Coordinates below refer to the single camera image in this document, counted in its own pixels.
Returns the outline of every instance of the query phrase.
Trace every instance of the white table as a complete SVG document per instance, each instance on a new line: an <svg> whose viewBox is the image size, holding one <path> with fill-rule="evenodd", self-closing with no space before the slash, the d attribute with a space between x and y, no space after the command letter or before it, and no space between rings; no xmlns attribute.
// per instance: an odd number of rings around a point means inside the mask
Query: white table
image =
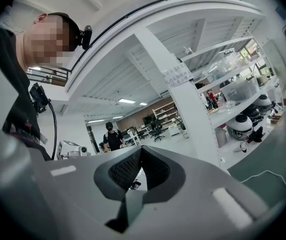
<svg viewBox="0 0 286 240"><path fill-rule="evenodd" d="M168 131L169 131L169 134L171 136L174 136L176 134L179 134L180 131L179 131L179 128L176 124L171 124L169 127L168 127Z"/></svg>
<svg viewBox="0 0 286 240"><path fill-rule="evenodd" d="M145 130L147 131L148 136L151 136L149 127L145 127L145 128L140 129L140 130L137 130L137 131L138 132L142 132L142 131L145 131Z"/></svg>
<svg viewBox="0 0 286 240"><path fill-rule="evenodd" d="M135 138L137 138L138 143L141 145L140 138L139 138L139 136L138 136L137 134L133 135L132 137L129 137L129 138L125 139L125 142L128 142L128 141L130 141L130 140L133 140L135 146L137 146L138 144L137 144L137 141L135 140Z"/></svg>

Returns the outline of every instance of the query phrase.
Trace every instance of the red shirt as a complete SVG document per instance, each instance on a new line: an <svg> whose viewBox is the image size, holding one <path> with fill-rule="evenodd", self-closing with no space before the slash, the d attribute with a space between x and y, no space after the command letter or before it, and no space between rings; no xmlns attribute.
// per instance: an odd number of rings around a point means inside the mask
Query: red shirt
<svg viewBox="0 0 286 240"><path fill-rule="evenodd" d="M210 92L210 93L208 94L208 96L209 96L213 101L215 101L215 97L214 97L213 92Z"/></svg>

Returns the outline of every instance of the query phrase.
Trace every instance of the ear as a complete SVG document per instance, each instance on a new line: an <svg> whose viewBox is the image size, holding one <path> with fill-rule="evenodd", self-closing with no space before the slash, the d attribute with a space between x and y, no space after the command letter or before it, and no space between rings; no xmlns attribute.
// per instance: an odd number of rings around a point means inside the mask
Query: ear
<svg viewBox="0 0 286 240"><path fill-rule="evenodd" d="M48 16L46 13L41 14L40 16L38 16L35 20L33 20L33 23L39 23L39 22L43 22L44 18Z"/></svg>

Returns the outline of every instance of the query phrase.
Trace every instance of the black cap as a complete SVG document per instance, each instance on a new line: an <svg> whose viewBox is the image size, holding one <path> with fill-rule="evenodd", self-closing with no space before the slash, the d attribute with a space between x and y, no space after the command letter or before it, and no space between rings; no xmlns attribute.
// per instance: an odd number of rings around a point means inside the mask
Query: black cap
<svg viewBox="0 0 286 240"><path fill-rule="evenodd" d="M113 124L111 122L107 122L105 124L105 127L106 127L107 130L112 130L113 129Z"/></svg>
<svg viewBox="0 0 286 240"><path fill-rule="evenodd" d="M70 18L70 16L63 12L53 12L49 13L48 16L57 15L61 16L63 20L68 23L69 26L69 51L73 52L77 46L81 44L80 29L78 25Z"/></svg>

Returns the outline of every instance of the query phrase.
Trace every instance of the person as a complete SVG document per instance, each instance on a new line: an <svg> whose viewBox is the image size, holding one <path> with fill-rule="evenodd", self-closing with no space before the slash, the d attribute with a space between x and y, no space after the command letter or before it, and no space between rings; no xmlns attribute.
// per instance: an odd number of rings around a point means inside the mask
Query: person
<svg viewBox="0 0 286 240"><path fill-rule="evenodd" d="M40 145L37 112L30 99L26 72L32 67L55 64L63 52L74 51L79 33L78 25L61 12L40 15L17 35L0 27L0 70L18 92L2 130L27 147L40 150L46 161L51 158Z"/></svg>
<svg viewBox="0 0 286 240"><path fill-rule="evenodd" d="M209 97L209 99L210 99L210 101L211 101L213 107L214 107L215 109L217 109L219 106L218 106L218 104L217 104L217 101L216 101L216 99L215 99L215 96L214 96L213 92L211 92L211 91L212 91L212 90L210 89L210 90L206 91L206 93L207 93L207 96Z"/></svg>
<svg viewBox="0 0 286 240"><path fill-rule="evenodd" d="M111 151L119 150L120 145L125 145L125 139L120 130L114 130L113 124L111 122L107 122L105 124L107 129L107 133L103 136L103 143L104 143L104 152L108 152L108 145Z"/></svg>
<svg viewBox="0 0 286 240"><path fill-rule="evenodd" d="M101 153L104 153L104 143L100 142L98 145L99 145L99 148L101 150Z"/></svg>

